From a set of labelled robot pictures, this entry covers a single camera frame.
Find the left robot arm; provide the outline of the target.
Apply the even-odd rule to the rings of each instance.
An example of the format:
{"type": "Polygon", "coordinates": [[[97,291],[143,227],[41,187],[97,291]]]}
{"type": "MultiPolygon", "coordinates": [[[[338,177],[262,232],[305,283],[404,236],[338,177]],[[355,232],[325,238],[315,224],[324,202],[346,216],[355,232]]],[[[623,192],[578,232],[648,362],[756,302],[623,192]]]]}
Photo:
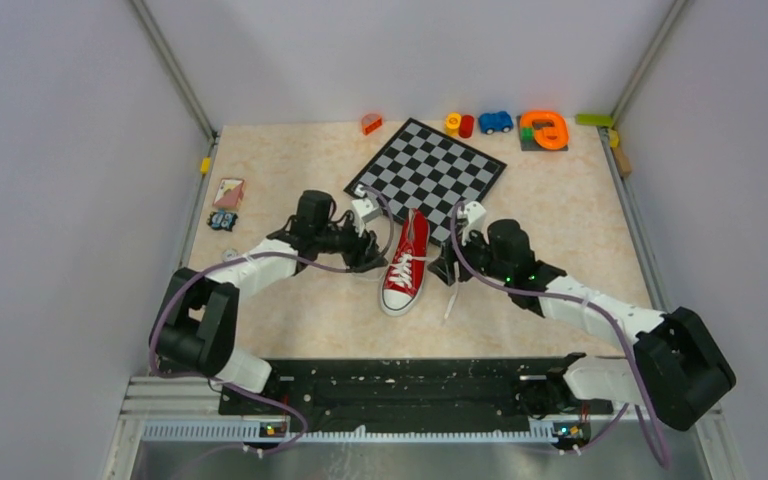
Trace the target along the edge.
{"type": "Polygon", "coordinates": [[[179,376],[202,376],[242,391],[257,413],[279,404],[280,386],[271,380],[272,365],[236,342],[238,308],[267,287],[317,267],[321,254],[339,254],[339,273],[363,273],[385,265],[371,221],[394,219],[386,198],[361,186],[349,209],[336,218],[336,203],[323,191],[306,190],[296,211],[253,249],[201,271],[187,267],[171,277],[149,336],[149,362],[179,367],[179,376]]]}

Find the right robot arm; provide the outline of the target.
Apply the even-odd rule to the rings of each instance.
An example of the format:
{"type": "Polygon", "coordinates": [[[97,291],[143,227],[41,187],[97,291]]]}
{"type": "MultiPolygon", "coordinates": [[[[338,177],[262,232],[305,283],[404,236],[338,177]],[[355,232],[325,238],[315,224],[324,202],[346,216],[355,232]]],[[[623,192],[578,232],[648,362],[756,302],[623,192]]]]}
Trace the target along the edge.
{"type": "Polygon", "coordinates": [[[487,233],[451,219],[441,255],[429,267],[448,285],[476,280],[518,308],[613,345],[621,357],[583,356],[546,385],[549,404],[572,412],[585,400],[643,407],[686,431],[737,385],[737,376],[701,316],[636,306],[588,287],[537,259],[512,219],[487,233]]]}

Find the red canvas sneaker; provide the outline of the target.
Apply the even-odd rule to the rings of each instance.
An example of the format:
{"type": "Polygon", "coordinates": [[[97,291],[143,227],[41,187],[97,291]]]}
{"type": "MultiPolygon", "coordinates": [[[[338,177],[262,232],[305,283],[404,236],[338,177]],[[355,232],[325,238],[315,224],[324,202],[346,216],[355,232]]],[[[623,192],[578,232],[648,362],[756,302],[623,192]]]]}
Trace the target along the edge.
{"type": "Polygon", "coordinates": [[[411,209],[381,284],[380,307],[387,315],[404,315],[418,300],[428,262],[429,239],[427,218],[420,210],[411,209]]]}

